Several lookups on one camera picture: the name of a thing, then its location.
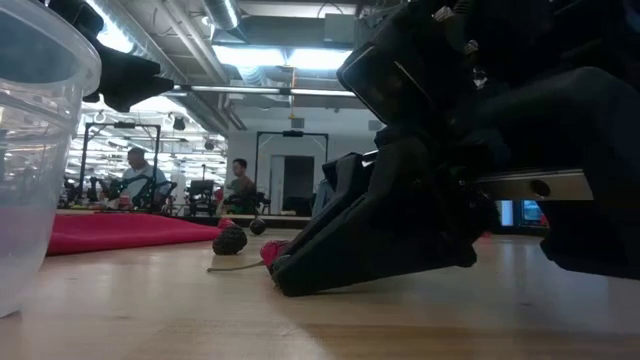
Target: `wooden floor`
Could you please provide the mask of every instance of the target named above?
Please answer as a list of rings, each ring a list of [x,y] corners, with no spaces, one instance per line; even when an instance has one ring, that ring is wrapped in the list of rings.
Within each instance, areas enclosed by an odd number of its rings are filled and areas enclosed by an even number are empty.
[[[271,231],[215,266],[258,260]],[[265,269],[210,275],[208,243],[46,259],[6,360],[640,359],[640,282],[575,274],[537,241],[481,240],[444,269],[289,299]]]

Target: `man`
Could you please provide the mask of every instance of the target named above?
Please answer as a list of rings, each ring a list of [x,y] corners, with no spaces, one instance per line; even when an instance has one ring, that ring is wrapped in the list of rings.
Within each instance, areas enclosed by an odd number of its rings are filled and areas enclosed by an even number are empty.
[[[153,177],[153,166],[149,165],[147,160],[144,159],[145,151],[141,148],[134,147],[129,150],[127,154],[127,160],[129,161],[129,166],[131,168],[127,169],[122,175],[123,180],[132,179],[139,175],[145,175],[148,177]],[[167,181],[167,178],[164,176],[164,173],[160,169],[156,169],[156,184],[160,184]],[[133,199],[142,187],[147,183],[146,179],[136,180],[130,183],[127,188],[124,190],[124,193],[128,194],[131,199]],[[156,189],[156,194],[154,195],[154,201],[158,201],[160,199],[160,193]]]
[[[239,197],[247,197],[251,195],[255,195],[256,193],[256,185],[253,183],[251,179],[247,176],[247,160],[245,159],[235,159],[233,160],[232,165],[233,175],[236,176],[229,186],[228,189],[233,190],[233,195]]]
[[[227,200],[224,201],[226,205],[231,207],[225,207],[222,209],[223,213],[231,212],[234,214],[253,214],[255,204],[249,199],[252,195],[256,194],[256,185],[247,176],[247,160],[235,159],[233,160],[232,168],[233,175],[236,178],[227,185],[227,189],[233,190]]]

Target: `dark ball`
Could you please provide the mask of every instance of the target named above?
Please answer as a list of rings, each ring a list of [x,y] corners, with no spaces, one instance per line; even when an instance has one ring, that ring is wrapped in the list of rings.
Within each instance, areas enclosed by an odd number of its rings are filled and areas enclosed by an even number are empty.
[[[213,252],[216,255],[235,255],[247,245],[247,234],[241,227],[232,225],[213,240]]]
[[[255,235],[262,234],[265,230],[267,230],[267,224],[260,219],[255,219],[249,224],[249,229]]]

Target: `red mat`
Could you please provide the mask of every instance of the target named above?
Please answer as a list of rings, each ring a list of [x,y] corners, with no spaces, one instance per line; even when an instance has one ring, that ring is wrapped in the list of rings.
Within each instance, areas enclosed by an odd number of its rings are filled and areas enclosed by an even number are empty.
[[[56,215],[47,255],[212,241],[221,231],[146,214]]]

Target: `black frame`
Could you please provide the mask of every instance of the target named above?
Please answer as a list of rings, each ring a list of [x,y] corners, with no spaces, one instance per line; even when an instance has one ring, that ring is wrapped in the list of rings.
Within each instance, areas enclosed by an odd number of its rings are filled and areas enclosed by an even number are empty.
[[[101,129],[98,130],[98,132],[95,135],[90,136],[89,130],[94,126],[101,127]],[[160,125],[143,125],[143,124],[135,124],[135,123],[128,123],[128,122],[116,122],[116,123],[109,123],[109,124],[86,123],[85,129],[84,129],[84,143],[82,146],[82,161],[80,162],[80,179],[79,179],[80,184],[78,185],[78,190],[80,192],[79,198],[80,199],[84,198],[83,196],[84,173],[85,173],[85,167],[87,165],[87,147],[89,146],[89,141],[91,141],[96,135],[99,135],[100,131],[104,130],[104,128],[106,127],[113,127],[114,129],[135,129],[137,127],[156,129],[156,144],[155,144],[155,149],[154,149],[155,152],[153,156],[153,184],[151,184],[151,191],[152,193],[155,193],[156,173],[158,171],[158,153],[160,151],[161,126]]]
[[[305,136],[322,136],[324,137],[325,147],[324,147],[324,162],[327,163],[329,161],[329,134],[326,133],[305,133],[302,131],[258,131],[256,133],[256,157],[255,157],[255,179],[253,179],[254,183],[258,184],[258,156],[260,153],[260,136],[262,135],[282,135],[283,137],[305,137]]]

